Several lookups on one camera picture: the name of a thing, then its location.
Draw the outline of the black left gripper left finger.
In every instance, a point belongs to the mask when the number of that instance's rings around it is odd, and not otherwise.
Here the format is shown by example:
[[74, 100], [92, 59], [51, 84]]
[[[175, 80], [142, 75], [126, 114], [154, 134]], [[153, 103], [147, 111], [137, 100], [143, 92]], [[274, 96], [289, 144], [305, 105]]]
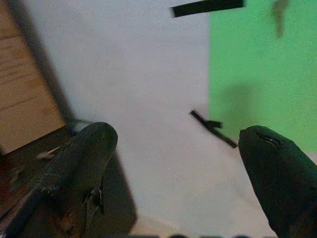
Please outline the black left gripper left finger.
[[88, 192], [101, 184], [117, 140], [117, 132], [105, 122], [90, 124], [72, 137], [2, 220], [0, 236], [18, 237], [37, 207], [49, 200], [56, 200], [58, 209], [77, 212]]

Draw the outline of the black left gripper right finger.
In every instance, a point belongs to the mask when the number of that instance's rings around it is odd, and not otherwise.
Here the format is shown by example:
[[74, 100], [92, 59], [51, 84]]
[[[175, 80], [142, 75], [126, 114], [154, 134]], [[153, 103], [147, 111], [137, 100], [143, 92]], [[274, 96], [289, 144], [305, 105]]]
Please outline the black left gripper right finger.
[[260, 125], [240, 131], [239, 153], [279, 238], [317, 236], [317, 166], [290, 139]]

